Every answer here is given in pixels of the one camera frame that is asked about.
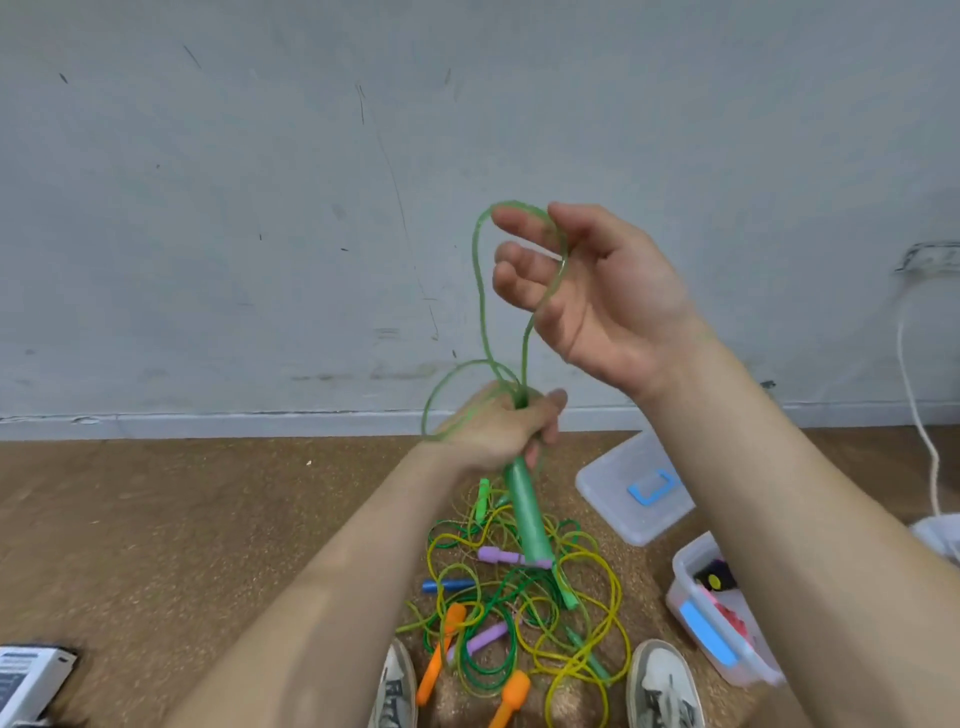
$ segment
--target baseboard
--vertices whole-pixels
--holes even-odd
[[[909,425],[906,402],[789,402],[783,410],[800,427]],[[928,425],[960,424],[960,401],[922,401]],[[449,412],[432,413],[433,429]],[[639,430],[647,426],[631,406],[570,407],[567,431]],[[331,437],[420,434],[420,412],[251,412],[0,417],[0,440],[163,440],[208,437]]]

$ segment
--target purple jump rope handle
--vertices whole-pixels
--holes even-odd
[[[507,634],[507,622],[500,621],[495,624],[493,627],[488,627],[483,632],[478,634],[472,640],[467,642],[467,655],[473,656],[473,653],[476,652],[481,647],[486,647],[491,642],[499,640]],[[454,644],[446,652],[446,661],[449,663],[453,662],[454,657],[457,653],[457,645]]]
[[[523,558],[522,553],[516,553],[515,551],[501,551],[496,546],[480,546],[477,549],[477,558],[480,561],[484,561],[488,564],[496,564],[502,562],[504,564],[520,564],[521,566],[527,566],[526,559]],[[553,569],[553,559],[540,559],[533,563],[533,566],[538,569]]]

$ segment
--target wall outlet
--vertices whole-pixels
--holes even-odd
[[[917,243],[903,254],[894,273],[960,273],[960,242]]]

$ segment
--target orange jump rope handle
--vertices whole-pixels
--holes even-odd
[[[444,620],[444,638],[430,658],[430,664],[420,680],[420,686],[417,688],[417,705],[421,708],[430,700],[430,694],[433,692],[433,686],[437,684],[437,678],[440,677],[441,667],[444,666],[444,653],[450,648],[453,642],[453,635],[457,628],[467,619],[467,607],[460,602],[451,604],[446,610],[446,619]]]
[[[503,694],[500,695],[503,702],[496,709],[496,715],[490,721],[490,728],[507,728],[510,718],[526,702],[528,692],[530,692],[530,678],[523,670],[516,670],[503,686]]]

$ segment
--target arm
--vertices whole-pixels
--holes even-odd
[[[752,381],[642,231],[553,205],[567,274],[535,318],[567,361],[643,409],[733,565],[780,666],[820,726],[953,725],[960,579],[840,473]],[[517,210],[494,222],[556,252]],[[505,243],[493,284],[533,310],[556,270]]]
[[[440,442],[416,445],[294,583],[167,721],[167,728],[352,728],[370,718],[377,680],[427,530],[453,486],[502,467],[531,438],[552,443],[566,403],[554,392],[514,411],[488,388]]]

